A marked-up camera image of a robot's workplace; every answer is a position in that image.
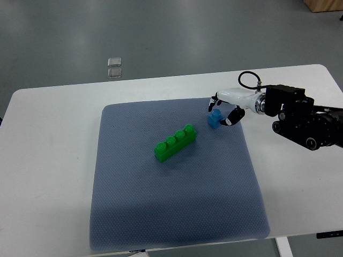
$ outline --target black cable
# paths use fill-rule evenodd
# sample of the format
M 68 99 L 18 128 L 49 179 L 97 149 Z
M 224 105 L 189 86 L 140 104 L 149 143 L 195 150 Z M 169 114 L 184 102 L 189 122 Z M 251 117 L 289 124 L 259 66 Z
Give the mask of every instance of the black cable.
M 252 72 L 252 71 L 243 71 L 239 76 L 238 76 L 238 83 L 242 86 L 242 87 L 245 87 L 245 88 L 247 88 L 247 89 L 253 89 L 253 90 L 255 90 L 255 89 L 261 89 L 261 88 L 266 88 L 267 86 L 257 86 L 257 87 L 249 87 L 249 86 L 247 86 L 247 85 L 245 85 L 245 84 L 243 84 L 242 82 L 241 82 L 241 77 L 244 75 L 244 74 L 252 74 L 252 75 L 254 75 L 256 78 L 257 78 L 257 83 L 258 83 L 258 85 L 261 85 L 261 79 L 259 78 L 259 76 L 256 74 L 256 73 L 254 73 L 254 72 Z

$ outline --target robotic hand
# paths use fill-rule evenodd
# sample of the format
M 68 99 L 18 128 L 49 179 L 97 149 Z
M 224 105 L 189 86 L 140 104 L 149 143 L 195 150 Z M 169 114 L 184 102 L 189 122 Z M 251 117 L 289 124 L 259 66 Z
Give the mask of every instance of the robotic hand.
M 241 76 L 246 73 L 256 76 L 256 87 L 241 83 Z M 238 82 L 256 91 L 233 88 L 216 92 L 210 99 L 208 111 L 212 111 L 216 103 L 236 105 L 228 117 L 220 121 L 221 125 L 235 125 L 244 117 L 244 110 L 250 109 L 256 114 L 277 115 L 279 120 L 273 123 L 273 131 L 307 149 L 317 150 L 320 146 L 331 145 L 343 147 L 343 109 L 314 105 L 314 99 L 305 96 L 303 88 L 261 86 L 259 76 L 251 71 L 242 72 Z M 260 91 L 262 88 L 266 88 L 266 93 Z

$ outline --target white robotic hand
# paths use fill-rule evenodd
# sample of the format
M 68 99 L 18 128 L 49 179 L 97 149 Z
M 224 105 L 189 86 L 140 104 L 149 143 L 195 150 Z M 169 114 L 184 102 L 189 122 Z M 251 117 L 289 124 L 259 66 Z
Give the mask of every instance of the white robotic hand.
M 252 93 L 250 90 L 243 88 L 221 90 L 211 97 L 208 111 L 212 111 L 216 103 L 217 105 L 222 102 L 236 105 L 236 108 L 228 117 L 220 122 L 221 125 L 232 126 L 244 117 L 244 109 L 250 109 L 256 114 L 264 114 L 264 98 L 265 93 L 261 91 Z

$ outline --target green toy block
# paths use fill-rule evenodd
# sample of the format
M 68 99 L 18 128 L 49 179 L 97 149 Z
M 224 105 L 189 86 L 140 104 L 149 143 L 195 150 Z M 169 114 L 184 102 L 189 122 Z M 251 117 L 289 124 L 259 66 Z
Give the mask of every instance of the green toy block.
M 193 125 L 187 124 L 183 130 L 176 131 L 175 135 L 167 137 L 164 142 L 159 142 L 155 147 L 155 156 L 160 162 L 180 151 L 185 146 L 192 143 L 197 137 L 197 132 Z

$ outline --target white table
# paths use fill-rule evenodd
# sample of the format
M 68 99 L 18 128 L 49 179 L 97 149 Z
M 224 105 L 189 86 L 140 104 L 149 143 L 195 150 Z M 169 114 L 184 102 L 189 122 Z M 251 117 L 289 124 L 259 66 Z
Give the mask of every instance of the white table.
M 263 85 L 306 89 L 343 108 L 321 65 L 255 70 Z M 0 127 L 0 256 L 83 256 L 102 109 L 109 104 L 210 97 L 239 87 L 240 71 L 22 89 Z M 256 84 L 253 76 L 243 82 Z M 262 191 L 270 237 L 343 229 L 343 149 L 309 151 L 272 131 L 277 118 L 247 110 L 242 127 Z

